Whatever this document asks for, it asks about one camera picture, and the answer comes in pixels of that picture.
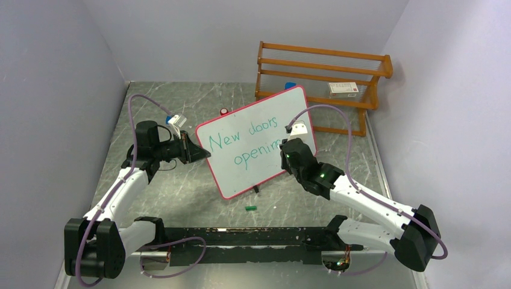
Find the wooden rack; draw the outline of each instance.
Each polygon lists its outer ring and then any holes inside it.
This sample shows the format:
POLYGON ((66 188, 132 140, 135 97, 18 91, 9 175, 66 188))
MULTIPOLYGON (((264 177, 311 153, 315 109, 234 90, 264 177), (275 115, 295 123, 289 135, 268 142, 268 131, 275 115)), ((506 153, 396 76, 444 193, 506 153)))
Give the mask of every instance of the wooden rack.
MULTIPOLYGON (((365 86, 365 92, 361 98, 357 101, 351 101, 347 99, 330 99, 319 96, 313 96, 307 94, 307 100, 310 102, 317 102, 320 104, 331 104, 331 105, 343 105, 347 107, 355 107, 357 108, 359 115, 359 125, 360 129, 358 131, 353 131, 353 135, 365 136, 366 135, 366 122, 365 122, 365 114, 366 110, 375 110, 378 108, 378 95, 377 95, 377 85, 380 77, 390 78, 393 73, 392 62, 390 60, 390 56, 388 55, 373 55, 373 54, 363 54, 363 53, 355 53, 355 52, 345 52, 345 51, 335 51, 328 49, 318 49, 318 48, 309 48, 309 47, 301 47, 301 46, 291 46, 291 45, 281 45, 281 44, 272 44, 272 43, 264 43, 260 42, 259 44, 259 54, 257 56, 257 64, 259 65, 257 72, 257 81, 255 85, 255 99, 259 100, 261 98, 265 98, 271 95, 278 93, 278 91, 261 91, 261 75, 273 75, 273 76, 283 76, 287 78, 299 78, 299 79, 310 79, 315 81, 325 81, 325 82, 356 82, 357 85, 365 86), (291 60, 281 60, 274 58, 263 58, 263 49, 273 49, 279 51, 292 51, 292 52, 301 52, 306 55, 310 54, 320 54, 320 55, 330 55, 334 57, 343 57, 347 58, 355 58, 358 60, 372 60, 379 61, 377 69, 367 69, 367 67, 356 67, 355 65, 351 66, 336 66, 330 64, 319 64, 319 63, 309 63, 309 62, 301 62, 301 61, 291 61, 291 60), (272 70, 265 69, 266 64, 271 64, 272 70), (357 75, 362 75, 363 78, 367 80, 358 80, 358 79, 350 79, 350 78, 341 78, 341 77, 332 77, 332 76, 321 76, 321 75, 312 75, 312 74, 304 74, 304 73, 295 73, 289 71, 279 71, 276 70, 275 67, 300 67, 302 69, 314 69, 317 71, 328 70, 339 73, 355 73, 357 75)), ((346 129, 337 129, 337 128, 327 128, 323 126, 314 126, 315 131, 321 132, 333 132, 337 134, 347 134, 348 131, 346 129)))

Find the gray wall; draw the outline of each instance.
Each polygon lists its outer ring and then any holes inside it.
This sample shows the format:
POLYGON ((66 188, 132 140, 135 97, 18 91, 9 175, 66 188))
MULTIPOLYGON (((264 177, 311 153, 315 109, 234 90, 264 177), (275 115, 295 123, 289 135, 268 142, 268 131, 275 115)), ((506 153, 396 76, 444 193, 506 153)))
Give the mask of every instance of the gray wall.
POLYGON ((125 84, 79 0, 0 3, 2 288, 54 288, 92 201, 125 84))
POLYGON ((84 0, 129 80, 255 82, 259 41, 380 53, 408 0, 84 0))
POLYGON ((371 114, 390 189, 430 206, 449 248, 431 289, 509 288, 511 2, 411 0, 371 114))

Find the blue object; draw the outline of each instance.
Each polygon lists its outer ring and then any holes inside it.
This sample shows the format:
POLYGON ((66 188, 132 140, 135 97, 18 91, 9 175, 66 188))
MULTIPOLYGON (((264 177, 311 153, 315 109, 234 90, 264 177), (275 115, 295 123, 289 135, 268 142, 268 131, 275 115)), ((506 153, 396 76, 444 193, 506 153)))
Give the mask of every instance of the blue object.
POLYGON ((284 89, 290 89, 293 86, 296 86, 296 83, 294 83, 294 82, 286 82, 286 85, 284 86, 284 89))

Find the whiteboard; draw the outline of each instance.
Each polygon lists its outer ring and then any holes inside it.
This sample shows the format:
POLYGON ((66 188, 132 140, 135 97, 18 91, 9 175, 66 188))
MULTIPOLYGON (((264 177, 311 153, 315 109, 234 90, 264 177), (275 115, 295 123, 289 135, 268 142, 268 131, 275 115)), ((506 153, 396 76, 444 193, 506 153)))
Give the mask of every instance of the whiteboard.
MULTIPOLYGON (((284 171, 280 168, 285 126, 307 108, 303 87, 296 86, 197 126, 200 145, 224 199, 231 199, 284 171)), ((309 113, 298 118, 312 132, 309 113)), ((316 155, 314 136, 305 140, 316 155)))

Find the white box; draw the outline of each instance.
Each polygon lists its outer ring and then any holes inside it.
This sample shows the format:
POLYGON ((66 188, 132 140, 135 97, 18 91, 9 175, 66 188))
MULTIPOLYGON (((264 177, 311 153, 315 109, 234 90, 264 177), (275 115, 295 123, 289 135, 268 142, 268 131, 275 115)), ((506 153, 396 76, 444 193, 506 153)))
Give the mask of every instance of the white box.
POLYGON ((330 96, 338 98, 355 98, 359 94, 359 88, 354 82, 329 82, 330 96))

